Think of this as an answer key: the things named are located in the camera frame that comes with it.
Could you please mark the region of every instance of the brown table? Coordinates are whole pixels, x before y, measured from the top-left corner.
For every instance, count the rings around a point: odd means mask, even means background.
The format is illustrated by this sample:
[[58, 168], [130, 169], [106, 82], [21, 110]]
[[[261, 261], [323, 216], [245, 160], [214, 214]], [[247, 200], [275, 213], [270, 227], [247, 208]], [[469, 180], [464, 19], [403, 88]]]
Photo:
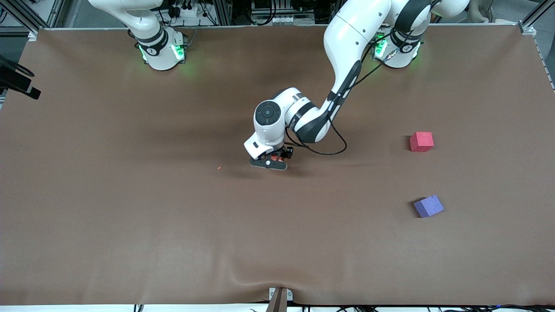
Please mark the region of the brown table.
[[[21, 59], [40, 100], [10, 92], [0, 111], [0, 304], [235, 303], [271, 286], [305, 304], [555, 304], [555, 95], [532, 37], [430, 27], [408, 68], [354, 89], [345, 153], [251, 167], [259, 102], [328, 94], [323, 33], [202, 29], [186, 65], [156, 72], [124, 31], [41, 31]], [[415, 131], [436, 147], [408, 151]], [[432, 194], [445, 211], [418, 218]]]

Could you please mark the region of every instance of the purple cube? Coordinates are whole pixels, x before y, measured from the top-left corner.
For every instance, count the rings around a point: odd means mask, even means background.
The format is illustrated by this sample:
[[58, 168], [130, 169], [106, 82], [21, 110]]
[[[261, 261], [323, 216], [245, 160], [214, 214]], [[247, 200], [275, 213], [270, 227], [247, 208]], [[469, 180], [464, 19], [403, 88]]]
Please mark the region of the purple cube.
[[430, 196], [415, 203], [415, 208], [420, 215], [420, 218], [429, 217], [443, 210], [437, 195]]

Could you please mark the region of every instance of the white robot link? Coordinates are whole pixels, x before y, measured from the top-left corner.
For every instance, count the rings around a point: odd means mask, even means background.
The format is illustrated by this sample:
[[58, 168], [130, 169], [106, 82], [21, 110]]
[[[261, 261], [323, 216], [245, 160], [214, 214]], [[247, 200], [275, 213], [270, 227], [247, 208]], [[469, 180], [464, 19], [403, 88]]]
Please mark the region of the white robot link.
[[124, 23], [139, 42], [143, 59], [152, 68], [165, 71], [185, 59], [186, 44], [183, 34], [171, 27], [163, 27], [150, 9], [162, 5], [163, 0], [89, 0]]
[[[468, 0], [439, 1], [444, 7], [468, 3]], [[388, 47], [383, 46], [383, 63], [404, 67], [416, 56], [431, 9], [431, 0], [348, 0], [324, 34], [324, 48], [335, 73], [335, 83], [326, 100], [319, 108], [297, 88], [288, 88], [258, 104], [253, 116], [255, 133], [244, 143], [251, 165], [287, 168], [284, 160], [292, 155], [292, 147], [284, 147], [287, 128], [301, 146], [322, 140], [355, 86], [362, 68], [362, 53], [382, 24], [391, 26], [384, 36], [388, 37]]]

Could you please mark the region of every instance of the cube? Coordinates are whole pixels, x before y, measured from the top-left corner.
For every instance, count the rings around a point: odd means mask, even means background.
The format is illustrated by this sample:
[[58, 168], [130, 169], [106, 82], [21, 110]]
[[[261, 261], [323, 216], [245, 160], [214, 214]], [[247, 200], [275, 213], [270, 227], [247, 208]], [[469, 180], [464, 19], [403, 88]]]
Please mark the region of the cube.
[[437, 195], [430, 196], [414, 203], [420, 218], [429, 217], [443, 210], [443, 205], [440, 203]]
[[411, 151], [428, 152], [433, 147], [431, 132], [415, 132], [410, 139]]

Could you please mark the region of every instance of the pink cube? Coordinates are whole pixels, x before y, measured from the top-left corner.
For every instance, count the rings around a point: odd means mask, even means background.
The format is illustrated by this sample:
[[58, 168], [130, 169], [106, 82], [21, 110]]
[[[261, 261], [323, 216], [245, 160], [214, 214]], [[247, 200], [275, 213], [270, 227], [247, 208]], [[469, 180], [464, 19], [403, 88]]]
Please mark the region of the pink cube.
[[410, 139], [411, 151], [428, 152], [433, 147], [431, 132], [415, 132]]

